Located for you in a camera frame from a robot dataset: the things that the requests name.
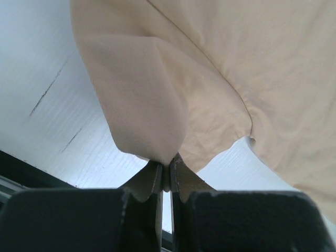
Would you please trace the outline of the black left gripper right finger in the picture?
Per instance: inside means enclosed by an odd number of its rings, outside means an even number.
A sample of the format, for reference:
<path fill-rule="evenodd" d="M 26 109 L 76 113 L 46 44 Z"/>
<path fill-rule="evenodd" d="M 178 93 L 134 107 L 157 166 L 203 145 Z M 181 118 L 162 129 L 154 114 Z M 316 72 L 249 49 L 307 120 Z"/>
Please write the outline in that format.
<path fill-rule="evenodd" d="M 297 191 L 217 191 L 170 163 L 174 251 L 335 251 L 316 204 Z"/>

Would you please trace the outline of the beige t shirt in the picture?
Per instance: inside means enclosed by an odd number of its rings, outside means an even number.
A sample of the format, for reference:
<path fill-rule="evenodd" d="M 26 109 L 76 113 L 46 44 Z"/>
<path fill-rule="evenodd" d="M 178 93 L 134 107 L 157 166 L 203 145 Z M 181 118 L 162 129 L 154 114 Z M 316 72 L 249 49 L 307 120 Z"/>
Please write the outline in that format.
<path fill-rule="evenodd" d="M 335 221 L 335 1 L 71 1 L 117 148 L 193 171 L 243 137 Z"/>

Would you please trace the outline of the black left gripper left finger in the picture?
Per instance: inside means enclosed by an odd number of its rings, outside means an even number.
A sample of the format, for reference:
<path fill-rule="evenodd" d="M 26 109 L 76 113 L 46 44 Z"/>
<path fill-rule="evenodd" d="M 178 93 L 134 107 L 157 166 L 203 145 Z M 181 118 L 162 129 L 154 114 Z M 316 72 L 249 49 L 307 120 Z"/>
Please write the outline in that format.
<path fill-rule="evenodd" d="M 117 189 L 34 189 L 1 210 L 1 251 L 160 251 L 162 173 L 150 161 Z"/>

